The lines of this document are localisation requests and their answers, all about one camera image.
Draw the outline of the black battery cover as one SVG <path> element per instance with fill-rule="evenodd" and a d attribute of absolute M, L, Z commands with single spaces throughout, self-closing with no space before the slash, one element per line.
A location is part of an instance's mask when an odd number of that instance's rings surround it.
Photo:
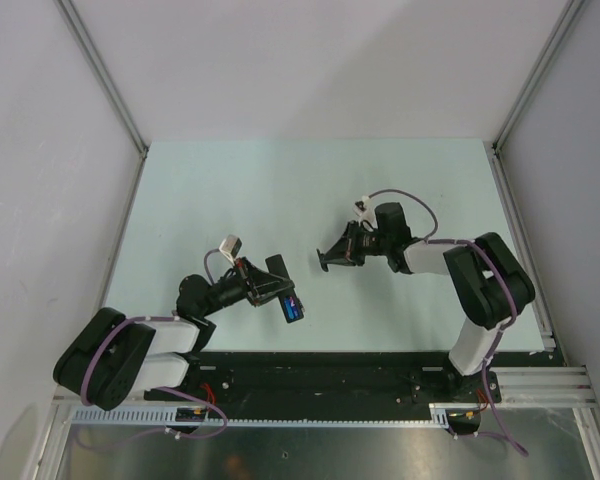
<path fill-rule="evenodd" d="M 320 268 L 324 272 L 329 272 L 328 258 L 326 257 L 326 254 L 321 252 L 319 249 L 316 250 L 316 253 L 318 256 Z"/>

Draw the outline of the black remote control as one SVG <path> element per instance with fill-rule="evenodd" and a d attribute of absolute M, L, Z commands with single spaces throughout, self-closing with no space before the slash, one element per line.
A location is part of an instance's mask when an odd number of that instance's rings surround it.
<path fill-rule="evenodd" d="M 280 254 L 266 258 L 265 263 L 268 271 L 271 274 L 283 277 L 286 280 L 290 279 L 286 264 L 284 263 L 283 257 Z M 294 286 L 282 290 L 277 295 L 277 298 L 281 305 L 285 320 L 288 324 L 297 322 L 304 318 L 305 309 L 300 298 L 296 294 Z"/>

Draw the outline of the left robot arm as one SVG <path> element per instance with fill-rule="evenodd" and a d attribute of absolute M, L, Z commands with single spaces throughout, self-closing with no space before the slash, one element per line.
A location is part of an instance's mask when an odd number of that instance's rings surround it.
<path fill-rule="evenodd" d="M 53 380 L 78 395 L 83 405 L 104 411 L 131 394 L 163 387 L 182 400 L 194 397 L 201 376 L 188 358 L 214 334 L 210 315 L 242 301 L 253 307 L 278 301 L 287 322 L 303 317 L 282 256 L 271 256 L 265 264 L 260 269 L 239 257 L 215 283 L 197 274 L 185 277 L 169 316 L 128 317 L 101 308 L 60 356 Z"/>

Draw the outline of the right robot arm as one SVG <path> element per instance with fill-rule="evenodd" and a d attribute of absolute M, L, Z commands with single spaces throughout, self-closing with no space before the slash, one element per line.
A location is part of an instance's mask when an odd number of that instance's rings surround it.
<path fill-rule="evenodd" d="M 504 332 L 535 300 L 535 287 L 499 234 L 473 240 L 419 238 L 400 203 L 382 203 L 369 215 L 368 201 L 355 204 L 358 218 L 347 223 L 329 250 L 317 253 L 320 267 L 359 267 L 375 256 L 384 257 L 395 273 L 449 277 L 465 320 L 430 389 L 464 401 L 486 377 Z"/>

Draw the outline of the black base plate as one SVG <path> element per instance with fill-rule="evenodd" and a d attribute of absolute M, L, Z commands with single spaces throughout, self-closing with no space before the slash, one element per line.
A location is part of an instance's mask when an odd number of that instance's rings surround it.
<path fill-rule="evenodd" d="M 178 391 L 214 399 L 233 421 L 387 422 L 430 419 L 432 403 L 473 403 L 490 391 L 501 401 L 508 373 L 559 366 L 536 357 L 499 353 L 486 377 L 457 397 L 430 389 L 443 352 L 317 353 L 200 352 Z"/>

